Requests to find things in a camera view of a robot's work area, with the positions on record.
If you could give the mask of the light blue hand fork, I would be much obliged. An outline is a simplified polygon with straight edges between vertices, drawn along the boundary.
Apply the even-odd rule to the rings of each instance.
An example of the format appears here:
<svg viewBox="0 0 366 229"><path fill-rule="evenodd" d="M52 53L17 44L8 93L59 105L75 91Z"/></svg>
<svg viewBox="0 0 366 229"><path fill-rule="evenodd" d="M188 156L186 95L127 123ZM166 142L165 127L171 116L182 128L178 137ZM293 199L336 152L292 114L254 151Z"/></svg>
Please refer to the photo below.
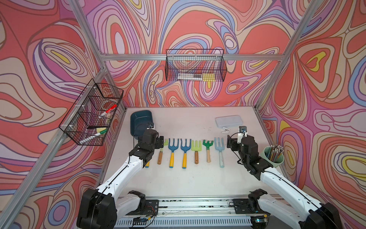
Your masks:
<svg viewBox="0 0 366 229"><path fill-rule="evenodd" d="M221 138L215 137L214 138L214 147L219 152L220 168L224 168L225 167L224 157L223 157L223 151L225 149L224 139L222 137Z"/></svg>

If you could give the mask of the blue fork yellow handle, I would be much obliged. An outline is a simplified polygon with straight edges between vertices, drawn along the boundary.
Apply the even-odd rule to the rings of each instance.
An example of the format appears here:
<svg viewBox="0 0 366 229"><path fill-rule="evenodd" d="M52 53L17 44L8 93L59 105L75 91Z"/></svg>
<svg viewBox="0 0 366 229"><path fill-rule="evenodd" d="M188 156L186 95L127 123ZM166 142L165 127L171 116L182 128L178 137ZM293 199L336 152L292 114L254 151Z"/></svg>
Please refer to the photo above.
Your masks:
<svg viewBox="0 0 366 229"><path fill-rule="evenodd" d="M179 140L177 139L169 139L168 140L168 148L171 151L169 168L173 168L174 166L174 152L179 148Z"/></svg>
<svg viewBox="0 0 366 229"><path fill-rule="evenodd" d="M187 152L191 149L191 147L192 147L191 139L189 141L187 141L187 139L185 139L185 144L183 143L183 140L181 139L181 150L184 152L183 163L182 163L183 169L187 168Z"/></svg>

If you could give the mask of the light green rake wooden handle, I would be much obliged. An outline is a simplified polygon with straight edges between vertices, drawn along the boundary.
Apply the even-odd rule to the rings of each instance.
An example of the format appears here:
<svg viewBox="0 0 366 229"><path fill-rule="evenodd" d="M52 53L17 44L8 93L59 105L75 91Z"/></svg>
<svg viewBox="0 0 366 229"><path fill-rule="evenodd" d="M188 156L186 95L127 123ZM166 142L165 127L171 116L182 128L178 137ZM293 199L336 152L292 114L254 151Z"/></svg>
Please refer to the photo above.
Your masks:
<svg viewBox="0 0 366 229"><path fill-rule="evenodd" d="M163 145L163 147L162 147L162 148L160 148L160 152L159 152L159 156L158 156L158 160L157 160L157 164L158 164L158 165L161 165L161 163L162 163L164 147L165 147L165 146L167 146L168 144L169 144L169 140L168 140L168 139L166 139L166 140L164 141L164 145Z"/></svg>

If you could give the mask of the dark green hand rake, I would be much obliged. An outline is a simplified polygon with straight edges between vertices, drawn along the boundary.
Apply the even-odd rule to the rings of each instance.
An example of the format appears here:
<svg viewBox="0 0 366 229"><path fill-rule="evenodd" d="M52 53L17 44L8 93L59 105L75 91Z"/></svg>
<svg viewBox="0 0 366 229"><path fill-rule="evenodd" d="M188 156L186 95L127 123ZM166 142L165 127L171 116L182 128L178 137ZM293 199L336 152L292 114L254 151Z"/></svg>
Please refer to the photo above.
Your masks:
<svg viewBox="0 0 366 229"><path fill-rule="evenodd" d="M211 162L210 147L214 144L213 141L203 140L203 145L206 147L207 163Z"/></svg>

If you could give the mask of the teal storage box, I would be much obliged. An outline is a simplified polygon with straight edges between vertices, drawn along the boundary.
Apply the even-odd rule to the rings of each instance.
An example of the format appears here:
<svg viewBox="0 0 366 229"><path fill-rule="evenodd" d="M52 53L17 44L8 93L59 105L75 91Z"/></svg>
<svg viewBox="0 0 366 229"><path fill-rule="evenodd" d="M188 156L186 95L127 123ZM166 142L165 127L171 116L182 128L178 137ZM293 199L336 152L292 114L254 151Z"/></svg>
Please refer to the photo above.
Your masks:
<svg viewBox="0 0 366 229"><path fill-rule="evenodd" d="M141 110L132 113L130 116L130 134L138 140L148 129L149 123L154 123L151 111Z"/></svg>

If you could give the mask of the lime green hand fork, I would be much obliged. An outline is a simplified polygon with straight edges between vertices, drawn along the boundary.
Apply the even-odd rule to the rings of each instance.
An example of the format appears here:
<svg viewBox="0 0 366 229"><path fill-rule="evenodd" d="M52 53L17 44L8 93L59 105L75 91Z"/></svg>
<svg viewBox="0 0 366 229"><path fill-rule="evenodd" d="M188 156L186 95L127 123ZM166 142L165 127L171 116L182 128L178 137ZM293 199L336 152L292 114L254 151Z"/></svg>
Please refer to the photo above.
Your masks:
<svg viewBox="0 0 366 229"><path fill-rule="evenodd" d="M194 162L195 164L199 164L199 152L202 150L202 141L195 140L192 142L191 150L194 151Z"/></svg>

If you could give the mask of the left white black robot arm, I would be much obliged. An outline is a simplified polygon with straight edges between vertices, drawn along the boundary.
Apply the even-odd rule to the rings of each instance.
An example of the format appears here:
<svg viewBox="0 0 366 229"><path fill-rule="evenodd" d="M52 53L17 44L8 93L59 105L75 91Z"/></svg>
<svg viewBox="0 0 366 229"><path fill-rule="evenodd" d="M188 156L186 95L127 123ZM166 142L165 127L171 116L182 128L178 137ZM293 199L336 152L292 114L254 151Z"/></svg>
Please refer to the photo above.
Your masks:
<svg viewBox="0 0 366 229"><path fill-rule="evenodd" d="M130 180L145 168L154 151L164 147L164 137L146 129L123 165L96 189L87 189L81 199L76 226L80 229L113 229L117 220L130 212L143 212L145 195L132 190L118 199Z"/></svg>

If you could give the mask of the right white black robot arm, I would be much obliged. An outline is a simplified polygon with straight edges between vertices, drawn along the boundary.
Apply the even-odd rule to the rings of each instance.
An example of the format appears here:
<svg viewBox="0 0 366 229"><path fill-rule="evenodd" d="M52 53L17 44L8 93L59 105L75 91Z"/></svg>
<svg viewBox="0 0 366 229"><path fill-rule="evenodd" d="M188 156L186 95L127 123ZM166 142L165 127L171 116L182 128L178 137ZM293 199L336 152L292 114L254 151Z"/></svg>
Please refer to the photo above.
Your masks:
<svg viewBox="0 0 366 229"><path fill-rule="evenodd" d="M283 204L262 189L248 196L252 212L264 211L277 217L293 229L341 229L338 209L331 203L322 203L305 193L282 176L270 162L260 157L253 136L227 137L227 147L238 152L238 164L259 181L271 187L287 203Z"/></svg>

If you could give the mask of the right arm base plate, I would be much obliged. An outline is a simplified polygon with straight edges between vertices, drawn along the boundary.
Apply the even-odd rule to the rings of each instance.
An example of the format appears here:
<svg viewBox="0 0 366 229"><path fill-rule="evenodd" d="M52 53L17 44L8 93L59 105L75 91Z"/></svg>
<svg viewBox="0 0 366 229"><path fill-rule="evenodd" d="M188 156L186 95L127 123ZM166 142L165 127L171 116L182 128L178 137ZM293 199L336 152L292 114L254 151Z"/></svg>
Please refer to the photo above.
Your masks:
<svg viewBox="0 0 366 229"><path fill-rule="evenodd" d="M247 198L235 198L232 200L232 205L231 205L236 214L269 214L269 212L265 212L263 210L253 210L250 207L249 204L249 199Z"/></svg>

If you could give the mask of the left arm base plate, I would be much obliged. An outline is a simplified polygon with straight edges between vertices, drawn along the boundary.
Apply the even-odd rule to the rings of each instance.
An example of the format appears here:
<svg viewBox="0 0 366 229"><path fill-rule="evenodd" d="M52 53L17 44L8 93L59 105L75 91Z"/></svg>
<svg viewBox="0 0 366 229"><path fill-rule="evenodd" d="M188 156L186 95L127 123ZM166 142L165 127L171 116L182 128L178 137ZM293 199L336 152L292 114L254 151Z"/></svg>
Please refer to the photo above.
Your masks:
<svg viewBox="0 0 366 229"><path fill-rule="evenodd" d="M143 200L138 208L135 211L129 212L127 216L132 215L148 215L148 216L154 216L158 213L159 208L159 200L158 199L148 199Z"/></svg>

